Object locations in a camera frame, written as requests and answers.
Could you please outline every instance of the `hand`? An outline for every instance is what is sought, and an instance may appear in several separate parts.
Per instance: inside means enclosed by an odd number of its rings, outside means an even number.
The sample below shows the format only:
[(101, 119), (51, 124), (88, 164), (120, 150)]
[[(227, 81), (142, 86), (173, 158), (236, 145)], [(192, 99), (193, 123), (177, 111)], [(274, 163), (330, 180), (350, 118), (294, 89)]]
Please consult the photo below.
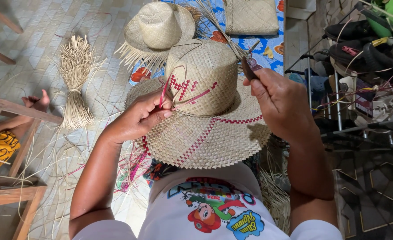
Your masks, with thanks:
[(134, 102), (103, 133), (117, 144), (134, 140), (148, 133), (156, 124), (171, 116), (172, 102), (165, 95), (159, 108), (162, 89), (137, 97)]
[(263, 120), (270, 130), (289, 143), (319, 135), (319, 129), (309, 110), (307, 90), (303, 84), (294, 82), (268, 68), (254, 72), (260, 81), (245, 79), (244, 86), (251, 85), (262, 110)]

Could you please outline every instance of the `blue floral cloth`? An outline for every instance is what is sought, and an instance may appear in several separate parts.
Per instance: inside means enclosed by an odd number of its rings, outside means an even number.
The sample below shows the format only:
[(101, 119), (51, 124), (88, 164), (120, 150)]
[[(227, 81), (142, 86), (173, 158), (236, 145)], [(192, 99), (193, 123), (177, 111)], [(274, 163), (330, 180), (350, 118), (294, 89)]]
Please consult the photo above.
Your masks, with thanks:
[[(193, 0), (161, 0), (163, 2), (171, 2), (176, 4), (187, 3), (191, 6), (197, 6), (197, 3)], [(225, 30), (225, 10), (223, 8), (222, 0), (210, 0), (211, 6), (214, 8), (215, 16), (219, 21), (220, 26), (223, 30)], [(251, 48), (258, 40), (260, 41), (258, 45), (252, 51), (252, 59), (249, 61), (250, 67), (253, 70), (257, 70), (260, 68), (270, 68), (277, 73), (283, 75), (284, 74), (284, 0), (275, 0), (275, 6), (277, 11), (278, 23), (279, 23), (279, 31), (277, 35), (269, 35), (269, 36), (248, 36), (248, 35), (233, 35), (231, 36), (232, 41), (238, 43), (238, 45), (244, 49), (248, 50)], [(217, 30), (217, 28), (209, 21), (205, 20), (204, 22), (203, 32), (208, 32), (208, 38), (214, 41), (224, 42), (226, 43), (226, 39), (223, 35)], [(269, 47), (269, 49), (273, 52), (273, 58), (270, 58), (269, 55), (264, 56), (263, 53)], [(140, 63), (136, 63), (132, 73), (142, 73), (144, 72), (144, 67), (140, 65)], [(151, 73), (150, 78), (154, 78), (157, 76), (163, 76), (164, 69), (162, 68), (156, 73)], [(133, 81), (129, 81), (132, 85), (137, 83)]]

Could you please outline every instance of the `bundle of straw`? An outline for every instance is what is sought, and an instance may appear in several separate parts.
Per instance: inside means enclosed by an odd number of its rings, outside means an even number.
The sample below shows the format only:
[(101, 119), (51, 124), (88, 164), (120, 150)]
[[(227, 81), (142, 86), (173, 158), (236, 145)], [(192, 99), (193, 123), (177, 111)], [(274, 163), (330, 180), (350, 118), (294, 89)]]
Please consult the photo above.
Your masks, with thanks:
[(225, 37), (227, 43), (231, 47), (232, 51), (235, 53), (236, 57), (238, 59), (242, 59), (242, 57), (244, 56), (247, 57), (247, 53), (244, 52), (244, 50), (242, 50), (242, 48), (239, 47), (238, 44), (233, 42), (232, 39), (228, 35), (226, 35), (225, 31), (221, 28), (219, 21), (215, 17), (210, 0), (196, 0), (195, 2), (198, 4), (199, 10), (201, 11), (202, 15), (209, 19), (210, 22), (212, 22), (213, 25), (217, 28), (217, 30), (219, 30), (219, 32)]
[(93, 53), (87, 42), (80, 36), (72, 36), (68, 44), (62, 44), (60, 73), (68, 88), (62, 127), (77, 129), (94, 124), (94, 116), (84, 102), (81, 89), (88, 74), (95, 67)]
[(290, 196), (280, 189), (271, 175), (263, 169), (259, 173), (262, 183), (263, 205), (269, 210), (276, 225), (286, 234), (290, 232)]

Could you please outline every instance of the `unfinished hat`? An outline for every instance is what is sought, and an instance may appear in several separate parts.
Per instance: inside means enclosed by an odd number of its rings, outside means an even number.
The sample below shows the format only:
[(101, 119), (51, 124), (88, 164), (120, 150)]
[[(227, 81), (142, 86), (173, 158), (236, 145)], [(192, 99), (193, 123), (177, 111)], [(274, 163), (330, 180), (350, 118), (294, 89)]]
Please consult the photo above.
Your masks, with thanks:
[(125, 26), (125, 42), (116, 52), (121, 53), (121, 63), (128, 70), (142, 60), (149, 73), (163, 66), (172, 46), (194, 34), (195, 22), (188, 10), (173, 3), (152, 2)]
[(141, 82), (127, 95), (125, 107), (160, 88), (175, 96), (172, 116), (137, 144), (156, 160), (182, 168), (229, 166), (254, 155), (271, 132), (243, 80), (225, 44), (192, 39), (172, 47), (165, 76)]

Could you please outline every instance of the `white t-shirt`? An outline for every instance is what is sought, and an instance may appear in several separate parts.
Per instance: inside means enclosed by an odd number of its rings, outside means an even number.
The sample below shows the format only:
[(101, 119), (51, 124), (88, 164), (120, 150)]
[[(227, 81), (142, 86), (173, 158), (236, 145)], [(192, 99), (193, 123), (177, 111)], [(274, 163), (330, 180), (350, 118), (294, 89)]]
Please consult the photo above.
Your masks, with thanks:
[(243, 163), (211, 170), (179, 170), (156, 181), (138, 238), (121, 221), (103, 220), (73, 240), (341, 240), (330, 223), (309, 220), (291, 236), (276, 225), (257, 180)]

